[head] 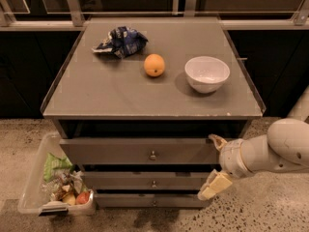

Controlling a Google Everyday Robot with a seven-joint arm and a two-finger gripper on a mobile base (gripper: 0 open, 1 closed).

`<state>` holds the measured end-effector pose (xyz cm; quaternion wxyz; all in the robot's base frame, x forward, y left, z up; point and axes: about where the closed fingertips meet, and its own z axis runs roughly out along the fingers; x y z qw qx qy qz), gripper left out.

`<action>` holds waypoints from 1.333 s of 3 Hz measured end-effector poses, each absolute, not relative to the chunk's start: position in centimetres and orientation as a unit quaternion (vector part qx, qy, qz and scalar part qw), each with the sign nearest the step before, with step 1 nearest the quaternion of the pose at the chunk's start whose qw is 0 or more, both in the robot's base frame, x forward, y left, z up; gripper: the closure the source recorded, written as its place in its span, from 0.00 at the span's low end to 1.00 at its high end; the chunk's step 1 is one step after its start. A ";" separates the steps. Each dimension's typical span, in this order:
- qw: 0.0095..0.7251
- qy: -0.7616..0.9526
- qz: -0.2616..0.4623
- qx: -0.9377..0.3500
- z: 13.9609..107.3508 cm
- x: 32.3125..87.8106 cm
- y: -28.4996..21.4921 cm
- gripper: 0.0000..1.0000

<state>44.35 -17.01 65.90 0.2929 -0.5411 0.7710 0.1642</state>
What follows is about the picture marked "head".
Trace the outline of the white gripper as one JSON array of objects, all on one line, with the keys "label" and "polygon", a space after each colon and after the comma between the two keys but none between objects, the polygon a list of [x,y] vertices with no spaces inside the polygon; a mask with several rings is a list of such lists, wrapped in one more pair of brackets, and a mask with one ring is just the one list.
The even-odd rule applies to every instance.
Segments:
[{"label": "white gripper", "polygon": [[233,183],[231,177],[240,179],[253,176],[241,154],[244,146],[243,139],[227,142],[223,137],[216,134],[210,134],[209,139],[213,142],[214,147],[220,151],[219,164],[223,171],[213,170],[201,186],[197,196],[202,201],[209,200],[227,189]]}]

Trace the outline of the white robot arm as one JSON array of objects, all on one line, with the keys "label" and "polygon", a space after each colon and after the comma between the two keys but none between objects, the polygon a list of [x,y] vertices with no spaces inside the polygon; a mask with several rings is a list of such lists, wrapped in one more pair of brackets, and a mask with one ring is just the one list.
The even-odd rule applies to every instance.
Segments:
[{"label": "white robot arm", "polygon": [[234,180],[257,172],[287,173],[309,169],[309,87],[305,89],[288,117],[271,124],[267,133],[243,140],[226,141],[210,134],[219,152],[220,171],[213,170],[201,186],[199,200],[212,199],[230,187]]}]

